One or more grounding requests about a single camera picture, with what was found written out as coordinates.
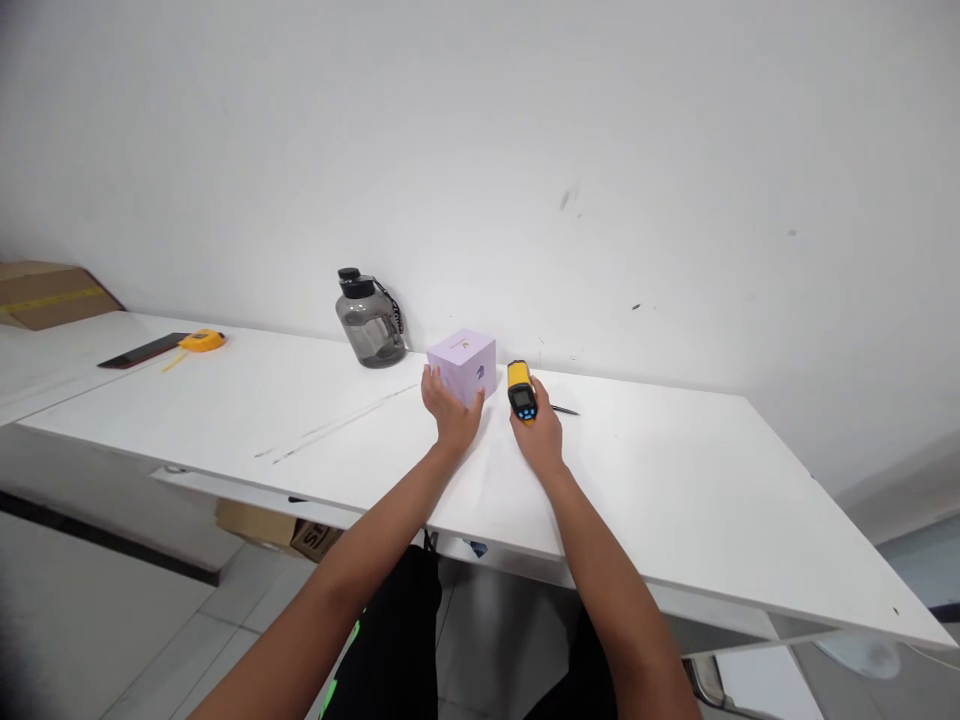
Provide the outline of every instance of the person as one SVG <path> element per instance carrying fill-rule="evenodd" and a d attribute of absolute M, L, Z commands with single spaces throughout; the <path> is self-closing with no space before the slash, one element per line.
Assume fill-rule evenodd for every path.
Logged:
<path fill-rule="evenodd" d="M 511 413 L 510 422 L 553 506 L 583 612 L 567 675 L 527 717 L 700 718 L 670 630 L 564 463 L 560 420 L 532 381 L 536 421 L 525 425 Z M 484 397 L 466 408 L 429 365 L 421 393 L 436 442 L 343 534 L 191 720 L 303 720 L 350 636 L 323 720 L 437 717 L 437 558 L 425 530 L 426 549 L 410 543 L 473 442 Z"/>

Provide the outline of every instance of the scratch mark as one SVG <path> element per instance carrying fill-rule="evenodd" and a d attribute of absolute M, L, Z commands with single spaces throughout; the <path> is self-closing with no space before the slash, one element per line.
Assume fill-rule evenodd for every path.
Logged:
<path fill-rule="evenodd" d="M 322 440 L 323 438 L 327 437 L 327 436 L 330 435 L 331 433 L 334 433 L 334 432 L 336 432 L 337 430 L 339 430 L 339 429 L 341 429 L 341 428 L 343 428 L 343 427 L 346 427 L 347 425 L 349 425 L 350 423 L 352 423 L 354 420 L 360 419 L 361 417 L 363 417 L 363 416 L 366 415 L 367 413 L 373 412 L 373 411 L 376 410 L 377 408 L 381 407 L 387 400 L 389 400 L 389 399 L 391 399 L 391 398 L 394 398 L 394 397 L 396 397 L 397 395 L 400 395 L 400 394 L 402 394 L 402 393 L 405 393 L 405 392 L 407 392 L 407 390 L 411 390 L 411 389 L 417 387 L 418 385 L 420 385 L 420 383 L 414 383 L 413 385 L 408 385 L 407 387 L 405 387 L 405 388 L 403 388 L 403 389 L 401 389 L 401 390 L 397 390 L 397 391 L 394 392 L 394 393 L 390 393 L 389 395 L 385 395 L 384 397 L 380 398 L 379 400 L 371 403 L 370 405 L 367 405 L 367 406 L 365 406 L 365 407 L 362 407 L 362 408 L 360 408 L 359 410 L 355 410 L 355 411 L 353 411 L 353 412 L 351 412 L 351 413 L 349 413 L 349 414 L 347 414 L 347 415 L 342 415 L 342 416 L 340 416 L 339 418 L 335 418 L 335 419 L 331 420 L 330 422 L 327 422 L 327 423 L 324 423 L 323 425 L 320 425 L 320 426 L 318 426 L 318 427 L 315 427 L 313 430 L 308 430 L 307 432 L 305 432 L 303 435 L 300 436 L 300 439 L 301 439 L 301 440 L 304 439 L 304 438 L 310 437 L 311 435 L 315 435 L 315 434 L 321 432 L 322 430 L 325 430 L 325 429 L 327 429 L 327 428 L 330 428 L 331 426 L 334 426 L 334 427 L 330 430 L 330 432 L 323 433 L 323 434 L 320 435 L 319 437 L 314 438 L 313 440 L 311 440 L 311 441 L 309 441 L 309 442 L 307 442 L 307 443 L 304 443 L 303 445 L 298 446 L 297 448 L 291 450 L 290 452 L 287 452 L 287 453 L 284 454 L 284 455 L 281 455 L 280 458 L 278 458 L 277 460 L 274 460 L 274 461 L 273 461 L 273 464 L 276 465 L 276 464 L 277 464 L 278 462 L 280 462 L 281 460 L 286 460 L 286 459 L 287 459 L 288 457 L 290 457 L 291 455 L 294 455 L 294 454 L 300 452 L 300 450 L 302 450 L 303 448 L 308 447 L 308 446 L 312 445 L 313 443 L 315 443 L 315 442 L 317 442 L 317 441 L 319 441 L 319 440 Z M 272 452 L 276 452 L 276 450 L 277 450 L 277 448 L 270 448 L 269 450 L 264 450 L 263 452 L 257 453 L 257 454 L 254 455 L 253 457 L 254 457 L 254 458 L 263 457 L 264 455 L 269 455 L 269 454 L 272 453 Z"/>
<path fill-rule="evenodd" d="M 369 415 L 370 413 L 374 412 L 375 410 L 379 410 L 381 407 L 383 407 L 383 402 L 382 402 L 382 401 L 381 401 L 381 402 L 378 402 L 376 405 L 374 405 L 374 406 L 371 407 L 371 408 L 367 408 L 366 410 L 363 410 L 362 412 L 357 413 L 355 416 L 353 416 L 353 417 L 350 418 L 349 420 L 345 420 L 344 422 L 340 423 L 339 425 L 336 425 L 335 427 L 330 428 L 329 432 L 325 432 L 325 433 L 323 433 L 322 435 L 317 435 L 317 436 L 316 436 L 315 438 L 313 438 L 312 440 L 308 440 L 307 442 L 302 443 L 302 444 L 298 445 L 297 447 L 293 448 L 293 450 L 288 450 L 287 452 L 285 452 L 283 455 L 281 455 L 280 457 L 278 457 L 276 460 L 274 460 L 274 461 L 273 461 L 272 463 L 270 463 L 270 464 L 271 464 L 271 465 L 276 465 L 276 464 L 279 463 L 279 462 L 283 462 L 283 461 L 286 460 L 288 457 L 292 457 L 292 456 L 296 455 L 298 452 L 300 452 L 301 450 L 304 450 L 304 449 L 310 447 L 311 445 L 317 444 L 318 442 L 320 442 L 320 441 L 323 440 L 324 438 L 329 437 L 330 435 L 333 435 L 335 432 L 339 432 L 340 430 L 343 430 L 343 428 L 347 427 L 348 425 L 351 425 L 351 424 L 355 423 L 357 420 L 359 420 L 360 418 L 364 417 L 365 415 Z"/>

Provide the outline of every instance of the hand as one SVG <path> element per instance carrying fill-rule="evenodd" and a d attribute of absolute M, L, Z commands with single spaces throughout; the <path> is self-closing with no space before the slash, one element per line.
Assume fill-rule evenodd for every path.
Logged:
<path fill-rule="evenodd" d="M 463 455 L 477 436 L 480 427 L 480 411 L 486 390 L 480 388 L 468 410 L 452 392 L 447 390 L 440 379 L 440 368 L 423 366 L 423 378 L 420 380 L 420 394 L 423 404 L 437 419 L 437 445 Z"/>
<path fill-rule="evenodd" d="M 524 425 L 517 414 L 510 411 L 510 425 L 517 438 L 520 452 L 527 459 L 530 468 L 543 482 L 558 470 L 566 467 L 563 463 L 563 426 L 560 418 L 550 407 L 550 395 L 537 378 L 531 378 L 537 391 L 537 418 Z"/>

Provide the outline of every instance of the white table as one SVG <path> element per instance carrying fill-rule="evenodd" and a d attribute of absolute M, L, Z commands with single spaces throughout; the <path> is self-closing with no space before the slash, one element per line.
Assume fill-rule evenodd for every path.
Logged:
<path fill-rule="evenodd" d="M 228 336 L 219 350 L 168 373 L 146 368 L 21 424 L 199 474 L 173 480 L 181 484 L 226 481 L 208 488 L 215 494 L 233 488 L 280 509 L 287 496 L 315 501 L 288 511 L 341 527 L 433 442 L 417 389 L 423 355 L 367 370 L 343 343 L 219 329 Z M 478 562 L 571 584 L 498 374 L 429 526 L 449 537 L 449 554 L 470 559 L 457 538 L 471 538 L 492 547 Z M 768 644 L 841 629 L 955 647 L 745 399 L 538 375 L 553 402 L 581 412 L 562 418 L 564 457 L 665 611 Z"/>
<path fill-rule="evenodd" d="M 97 367 L 164 335 L 197 327 L 122 311 L 36 332 L 0 325 L 0 426 L 159 362 L 162 358 L 154 358 L 129 370 Z"/>

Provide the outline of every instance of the brown cardboard box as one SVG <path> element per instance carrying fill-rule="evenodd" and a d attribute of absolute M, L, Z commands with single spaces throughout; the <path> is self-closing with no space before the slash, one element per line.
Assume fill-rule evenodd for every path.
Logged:
<path fill-rule="evenodd" d="M 255 545 L 316 563 L 343 534 L 320 523 L 223 498 L 217 501 L 217 526 Z"/>
<path fill-rule="evenodd" d="M 43 330 L 123 307 L 83 268 L 0 264 L 0 325 Z"/>

